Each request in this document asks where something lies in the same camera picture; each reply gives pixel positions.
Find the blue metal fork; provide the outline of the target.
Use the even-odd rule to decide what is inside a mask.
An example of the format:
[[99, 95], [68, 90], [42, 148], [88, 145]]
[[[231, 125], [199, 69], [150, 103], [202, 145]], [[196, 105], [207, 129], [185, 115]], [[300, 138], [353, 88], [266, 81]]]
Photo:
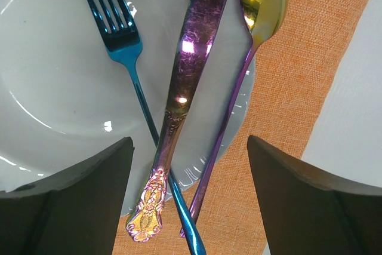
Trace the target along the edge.
[[[124, 65], [129, 72], [152, 139], [157, 148], [161, 131], [158, 131], [155, 127], [138, 78], [136, 62], [143, 50], [143, 44], [128, 4], [125, 0], [87, 1], [109, 57], [113, 61]], [[190, 253], [205, 254], [206, 249], [201, 236], [187, 209], [171, 168], [167, 178], [167, 188], [170, 188], [172, 191]]]

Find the gold purple spoon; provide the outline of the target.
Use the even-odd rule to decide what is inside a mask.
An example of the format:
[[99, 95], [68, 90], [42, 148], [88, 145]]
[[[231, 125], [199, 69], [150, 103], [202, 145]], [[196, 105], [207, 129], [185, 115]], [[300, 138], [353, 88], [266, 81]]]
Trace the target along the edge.
[[248, 33], [251, 35], [251, 47], [244, 62], [239, 68], [224, 117], [220, 124], [220, 129], [217, 133], [217, 137], [215, 138], [213, 149], [207, 163], [205, 164], [201, 179], [190, 205], [189, 211], [194, 223], [197, 222], [211, 177], [212, 169], [214, 167], [215, 160], [217, 158], [217, 154], [246, 71], [250, 66], [259, 46], [269, 40], [281, 27], [286, 16], [288, 0], [239, 0], [239, 4], [244, 16]]

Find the iridescent purple knife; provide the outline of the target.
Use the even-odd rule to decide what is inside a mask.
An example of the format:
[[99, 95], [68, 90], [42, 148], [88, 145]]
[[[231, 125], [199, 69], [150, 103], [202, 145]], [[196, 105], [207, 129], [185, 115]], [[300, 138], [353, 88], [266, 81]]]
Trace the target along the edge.
[[218, 31], [226, 0], [190, 0], [175, 53], [164, 120], [152, 170], [126, 229], [146, 242], [162, 229], [167, 178], [180, 131]]

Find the white ceramic plate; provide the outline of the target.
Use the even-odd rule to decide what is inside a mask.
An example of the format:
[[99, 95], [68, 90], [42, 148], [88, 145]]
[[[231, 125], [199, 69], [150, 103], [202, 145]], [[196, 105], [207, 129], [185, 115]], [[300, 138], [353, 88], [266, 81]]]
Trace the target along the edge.
[[[189, 0], [126, 1], [143, 43], [138, 76], [160, 127]], [[50, 176], [123, 137], [135, 147], [121, 211], [128, 214], [156, 149], [87, 0], [1, 0], [1, 189]]]

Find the orange cloth placemat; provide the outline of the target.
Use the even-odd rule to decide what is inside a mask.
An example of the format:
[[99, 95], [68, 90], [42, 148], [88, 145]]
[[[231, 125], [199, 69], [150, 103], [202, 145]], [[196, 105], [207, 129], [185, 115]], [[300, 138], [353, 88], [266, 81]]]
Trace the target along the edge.
[[264, 252], [247, 139], [302, 156], [368, 1], [289, 0], [281, 29], [257, 51], [243, 126], [212, 173], [198, 220], [208, 254]]

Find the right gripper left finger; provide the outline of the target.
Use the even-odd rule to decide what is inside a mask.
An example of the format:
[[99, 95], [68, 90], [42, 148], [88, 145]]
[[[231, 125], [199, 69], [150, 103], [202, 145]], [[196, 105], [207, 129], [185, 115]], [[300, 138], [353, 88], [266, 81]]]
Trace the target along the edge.
[[1, 192], [1, 254], [111, 254], [133, 152], [125, 137], [49, 177]]

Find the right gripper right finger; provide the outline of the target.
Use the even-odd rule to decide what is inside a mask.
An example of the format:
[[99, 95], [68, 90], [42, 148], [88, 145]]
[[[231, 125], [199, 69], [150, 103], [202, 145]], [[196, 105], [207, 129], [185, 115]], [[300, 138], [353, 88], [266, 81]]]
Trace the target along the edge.
[[272, 254], [380, 254], [381, 188], [250, 136], [249, 163]]

